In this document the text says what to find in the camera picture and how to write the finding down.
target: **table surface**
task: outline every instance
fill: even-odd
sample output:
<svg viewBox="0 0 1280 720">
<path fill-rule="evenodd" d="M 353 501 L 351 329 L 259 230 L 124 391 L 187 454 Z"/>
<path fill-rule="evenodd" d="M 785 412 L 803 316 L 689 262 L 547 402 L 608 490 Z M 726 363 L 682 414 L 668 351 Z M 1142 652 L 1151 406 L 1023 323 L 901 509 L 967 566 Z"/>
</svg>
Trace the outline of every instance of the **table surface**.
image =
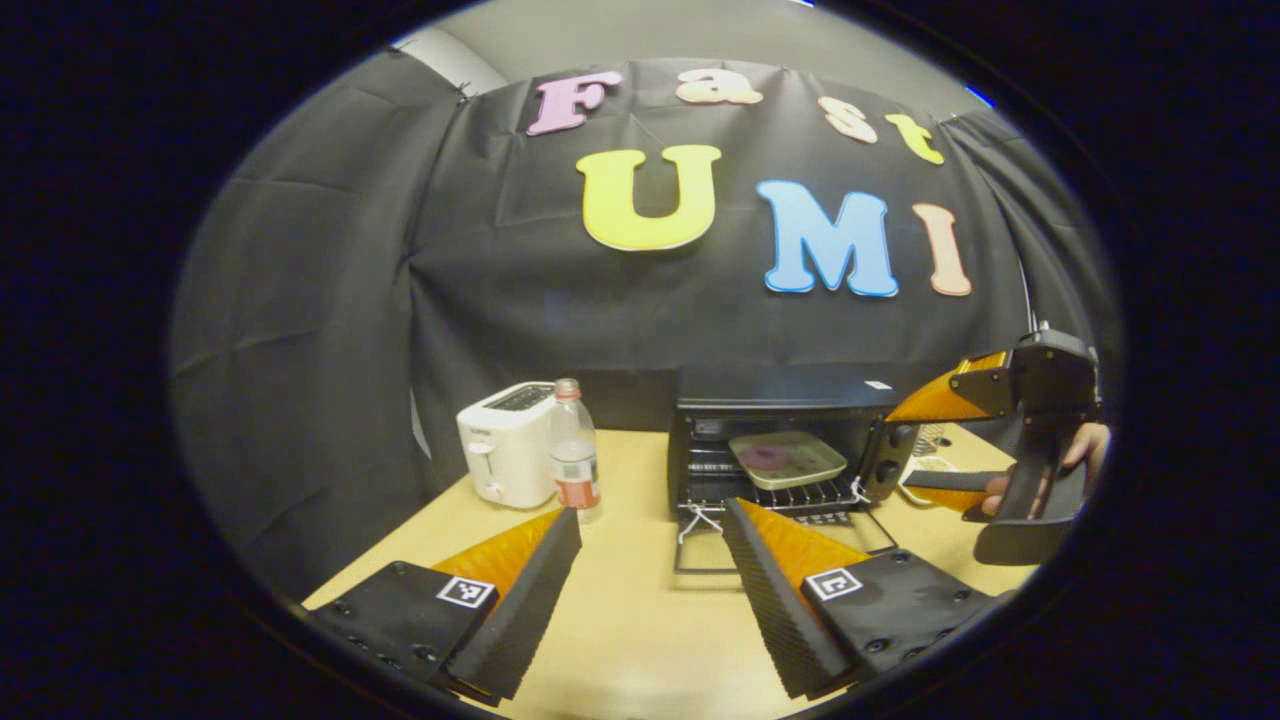
<svg viewBox="0 0 1280 720">
<path fill-rule="evenodd" d="M 937 455 L 960 470 L 1004 470 L 1012 461 L 959 425 L 943 425 L 943 437 L 951 443 Z M 521 720 L 746 720 L 837 697 L 786 696 L 736 575 L 673 571 L 678 528 L 667 509 L 666 433 L 598 430 L 596 454 L 603 512 L 582 525 L 582 550 L 541 644 L 515 700 L 497 712 Z M 303 606 L 320 607 L 394 560 L 430 566 L 556 507 L 554 497 L 534 510 L 492 505 L 463 477 Z M 1019 587 L 1036 569 L 980 565 L 973 559 L 980 524 L 914 505 L 900 492 L 873 515 L 901 547 L 987 594 Z M 860 550 L 886 544 L 865 514 L 851 518 L 854 528 L 838 530 L 846 533 L 838 539 Z M 714 534 L 699 541 L 708 537 L 723 546 Z"/>
</svg>

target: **plastic bottle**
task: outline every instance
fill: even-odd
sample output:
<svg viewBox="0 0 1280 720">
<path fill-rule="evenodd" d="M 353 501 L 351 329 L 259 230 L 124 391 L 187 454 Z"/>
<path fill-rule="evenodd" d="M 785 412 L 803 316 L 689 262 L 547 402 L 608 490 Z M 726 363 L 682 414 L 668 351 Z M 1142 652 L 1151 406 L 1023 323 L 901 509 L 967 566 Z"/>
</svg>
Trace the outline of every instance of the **plastic bottle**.
<svg viewBox="0 0 1280 720">
<path fill-rule="evenodd" d="M 564 507 L 577 509 L 579 523 L 590 523 L 600 515 L 600 483 L 595 469 L 595 425 L 581 397 L 577 380 L 556 380 L 550 460 L 556 497 Z"/>
</svg>

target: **blue letter m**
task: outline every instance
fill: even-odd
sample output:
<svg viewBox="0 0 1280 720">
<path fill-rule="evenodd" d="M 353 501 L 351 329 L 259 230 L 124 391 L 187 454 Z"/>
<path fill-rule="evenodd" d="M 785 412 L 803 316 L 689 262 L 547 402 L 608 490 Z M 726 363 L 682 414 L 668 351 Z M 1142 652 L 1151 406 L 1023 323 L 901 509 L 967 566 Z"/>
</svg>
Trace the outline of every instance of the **blue letter m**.
<svg viewBox="0 0 1280 720">
<path fill-rule="evenodd" d="M 764 284 L 778 292 L 808 292 L 815 284 L 805 268 L 809 251 L 827 290 L 840 287 L 841 275 L 854 260 L 849 290 L 858 295 L 897 295 L 897 281 L 888 269 L 884 242 L 884 201 L 865 192 L 850 192 L 832 225 L 809 190 L 790 181 L 764 181 L 755 187 L 773 204 L 777 227 L 777 264 L 764 275 Z"/>
</svg>

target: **red label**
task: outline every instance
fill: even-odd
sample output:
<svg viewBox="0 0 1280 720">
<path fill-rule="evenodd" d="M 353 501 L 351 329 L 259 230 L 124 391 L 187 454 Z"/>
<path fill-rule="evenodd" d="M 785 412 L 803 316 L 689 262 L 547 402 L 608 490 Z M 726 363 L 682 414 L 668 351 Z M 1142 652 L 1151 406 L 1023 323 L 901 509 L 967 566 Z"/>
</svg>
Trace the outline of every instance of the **red label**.
<svg viewBox="0 0 1280 720">
<path fill-rule="evenodd" d="M 593 480 L 575 483 L 556 480 L 556 495 L 559 496 L 561 505 L 564 507 L 594 507 L 600 501 Z"/>
</svg>

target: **toaster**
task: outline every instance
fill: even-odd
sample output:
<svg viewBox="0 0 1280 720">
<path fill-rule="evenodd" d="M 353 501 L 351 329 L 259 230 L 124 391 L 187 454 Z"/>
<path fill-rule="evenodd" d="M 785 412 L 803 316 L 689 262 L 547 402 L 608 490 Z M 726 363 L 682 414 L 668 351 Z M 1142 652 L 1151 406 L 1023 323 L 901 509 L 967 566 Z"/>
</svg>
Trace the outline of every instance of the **toaster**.
<svg viewBox="0 0 1280 720">
<path fill-rule="evenodd" d="M 556 383 L 512 386 L 458 413 L 458 436 L 476 495 L 530 509 L 556 493 L 550 465 L 550 411 Z"/>
<path fill-rule="evenodd" d="M 687 560 L 682 539 L 718 529 L 732 498 L 809 525 L 851 527 L 849 512 L 897 487 L 919 433 L 915 424 L 890 427 L 884 418 L 937 373 L 934 365 L 905 363 L 682 368 L 667 441 L 675 571 L 737 573 L 731 561 L 709 564 L 698 553 Z M 824 457 L 804 469 L 790 448 L 778 471 L 744 462 L 744 447 L 787 450 L 788 438 Z"/>
</svg>

